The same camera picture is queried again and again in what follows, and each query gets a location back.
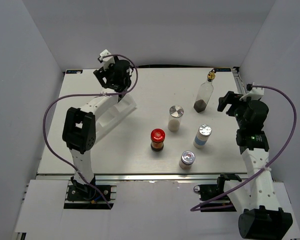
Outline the dark sauce glass bottle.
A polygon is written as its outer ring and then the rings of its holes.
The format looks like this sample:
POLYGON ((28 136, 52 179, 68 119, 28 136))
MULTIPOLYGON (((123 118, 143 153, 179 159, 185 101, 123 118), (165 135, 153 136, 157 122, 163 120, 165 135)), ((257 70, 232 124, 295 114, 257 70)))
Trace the dark sauce glass bottle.
POLYGON ((193 108, 197 113, 201 113, 206 110, 209 100, 212 96, 214 87, 213 80, 215 79, 215 71, 212 70, 207 74, 206 82, 204 82, 198 89, 198 94, 194 102, 193 108))

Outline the blue label silver-lid jar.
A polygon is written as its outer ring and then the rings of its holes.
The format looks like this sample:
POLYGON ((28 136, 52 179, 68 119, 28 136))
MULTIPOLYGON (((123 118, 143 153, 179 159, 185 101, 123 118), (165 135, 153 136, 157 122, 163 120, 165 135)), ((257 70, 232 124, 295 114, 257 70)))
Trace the blue label silver-lid jar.
POLYGON ((193 145, 198 149, 203 148, 207 143, 211 134, 212 134, 212 128, 209 125, 207 124, 200 125, 195 135, 193 145))

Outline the tall jar white powder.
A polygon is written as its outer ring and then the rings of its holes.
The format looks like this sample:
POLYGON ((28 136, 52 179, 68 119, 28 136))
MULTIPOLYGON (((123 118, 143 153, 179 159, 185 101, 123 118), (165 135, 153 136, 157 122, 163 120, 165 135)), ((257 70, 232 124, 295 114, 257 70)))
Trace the tall jar white powder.
POLYGON ((180 105, 173 105, 169 108, 168 129, 171 132, 177 132, 180 128, 184 109, 180 105))

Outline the red lid sauce jar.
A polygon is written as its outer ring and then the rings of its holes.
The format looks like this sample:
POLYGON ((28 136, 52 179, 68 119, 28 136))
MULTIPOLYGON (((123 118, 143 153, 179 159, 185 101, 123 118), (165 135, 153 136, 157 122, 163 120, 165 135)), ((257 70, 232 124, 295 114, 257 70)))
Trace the red lid sauce jar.
POLYGON ((160 152, 164 148, 164 141, 166 138, 165 132, 160 128, 155 128, 150 133, 151 149, 155 152, 160 152))

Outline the small red-label lid jar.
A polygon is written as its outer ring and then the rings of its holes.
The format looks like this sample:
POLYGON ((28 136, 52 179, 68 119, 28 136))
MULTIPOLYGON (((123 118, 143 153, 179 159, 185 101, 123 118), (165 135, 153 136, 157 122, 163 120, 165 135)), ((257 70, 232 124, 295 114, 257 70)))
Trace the small red-label lid jar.
POLYGON ((192 151, 189 150, 184 151, 180 156, 179 166, 183 170, 188 170, 192 167, 195 160, 196 160, 196 156, 192 151))

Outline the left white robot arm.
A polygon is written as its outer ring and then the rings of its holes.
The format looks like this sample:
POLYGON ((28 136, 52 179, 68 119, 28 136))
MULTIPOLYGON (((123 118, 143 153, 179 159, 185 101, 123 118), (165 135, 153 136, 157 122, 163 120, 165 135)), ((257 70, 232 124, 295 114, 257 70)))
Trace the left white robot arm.
POLYGON ((131 86, 129 61, 115 57, 106 61, 95 77, 103 93, 79 108, 67 110, 62 140, 70 150, 75 174, 72 184, 84 199, 95 196, 95 175, 91 165, 91 149, 95 143, 112 131, 136 107, 127 93, 131 86))

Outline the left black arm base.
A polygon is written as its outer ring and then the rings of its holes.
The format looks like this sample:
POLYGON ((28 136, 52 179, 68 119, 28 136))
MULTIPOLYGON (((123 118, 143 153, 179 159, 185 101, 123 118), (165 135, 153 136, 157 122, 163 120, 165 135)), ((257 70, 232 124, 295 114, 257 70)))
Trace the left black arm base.
MULTIPOLYGON (((96 187, 112 208, 117 195, 117 186, 102 184, 96 187)), ((110 210, 101 194, 94 188, 84 192, 73 184, 67 187, 63 208, 66 210, 110 210)))

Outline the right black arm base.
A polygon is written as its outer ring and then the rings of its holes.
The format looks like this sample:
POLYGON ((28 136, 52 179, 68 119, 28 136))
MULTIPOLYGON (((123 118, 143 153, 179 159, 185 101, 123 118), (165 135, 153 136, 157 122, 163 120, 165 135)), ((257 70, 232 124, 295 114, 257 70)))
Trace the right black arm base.
MULTIPOLYGON (((193 187, 193 191, 196 194, 199 194, 199 200, 205 202, 209 199, 212 199, 224 192, 225 183, 228 181, 235 181, 238 183, 242 182, 242 179, 234 174, 234 173, 222 173, 216 180, 215 184, 200 184, 193 187)), ((209 208, 201 210, 202 213, 204 212, 236 212, 236 209, 233 205, 230 198, 225 195, 217 200, 214 200, 202 208, 209 208)))

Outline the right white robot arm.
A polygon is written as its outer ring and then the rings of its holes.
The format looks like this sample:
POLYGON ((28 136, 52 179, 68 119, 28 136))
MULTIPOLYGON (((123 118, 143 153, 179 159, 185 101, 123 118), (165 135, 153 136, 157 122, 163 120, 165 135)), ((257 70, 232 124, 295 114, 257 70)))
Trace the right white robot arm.
POLYGON ((269 144, 264 122, 269 108, 260 96, 244 96, 228 91, 218 100, 217 110, 235 117, 238 124, 236 143, 245 164, 249 191, 239 186, 233 177, 218 184, 216 195, 226 200, 230 198, 233 206, 240 213, 238 218, 239 234, 244 239, 281 240, 293 224, 292 214, 280 205, 269 161, 269 144))

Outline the white compartment organizer tray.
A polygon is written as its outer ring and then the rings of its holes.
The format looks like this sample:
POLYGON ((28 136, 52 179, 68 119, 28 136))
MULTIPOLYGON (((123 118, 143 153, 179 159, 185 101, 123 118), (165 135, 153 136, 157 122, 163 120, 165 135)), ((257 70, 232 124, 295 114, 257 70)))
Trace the white compartment organizer tray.
POLYGON ((94 105, 96 143, 117 127, 137 106, 130 94, 126 94, 117 103, 116 100, 118 95, 104 96, 94 105))

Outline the right side aluminium rail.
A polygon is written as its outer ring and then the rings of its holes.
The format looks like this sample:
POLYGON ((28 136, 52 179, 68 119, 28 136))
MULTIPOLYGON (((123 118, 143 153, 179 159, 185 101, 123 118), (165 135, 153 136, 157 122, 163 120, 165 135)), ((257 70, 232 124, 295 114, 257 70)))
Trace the right side aluminium rail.
POLYGON ((231 70, 232 70, 233 78, 234 78, 238 93, 244 95, 246 93, 246 91, 245 91, 245 85, 240 77, 240 68, 237 66, 234 66, 231 70))

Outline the aluminium rail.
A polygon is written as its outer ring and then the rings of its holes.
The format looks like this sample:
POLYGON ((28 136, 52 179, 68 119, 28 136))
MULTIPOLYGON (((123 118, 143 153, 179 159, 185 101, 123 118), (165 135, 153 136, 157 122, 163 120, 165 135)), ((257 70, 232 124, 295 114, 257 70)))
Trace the aluminium rail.
POLYGON ((246 91, 245 91, 245 85, 240 77, 240 68, 237 66, 234 66, 231 70, 232 70, 233 78, 234 78, 238 93, 244 95, 246 93, 246 91))
MULTIPOLYGON (((235 173, 241 179, 248 178, 246 173, 235 173)), ((37 174, 36 180, 70 180, 72 174, 37 174)), ((216 180, 217 174, 120 174, 95 175, 96 181, 208 181, 216 180)))

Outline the aluminium front rail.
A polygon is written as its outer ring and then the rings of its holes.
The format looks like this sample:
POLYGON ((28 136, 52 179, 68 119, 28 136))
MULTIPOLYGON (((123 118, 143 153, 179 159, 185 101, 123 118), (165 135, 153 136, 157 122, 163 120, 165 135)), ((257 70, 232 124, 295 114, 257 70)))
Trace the aluminium front rail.
MULTIPOLYGON (((246 173, 235 173, 241 179, 248 178, 246 173)), ((72 174, 37 174, 36 180, 70 180, 72 174)), ((96 181, 208 181, 216 180, 217 174, 120 174, 95 175, 96 181)))

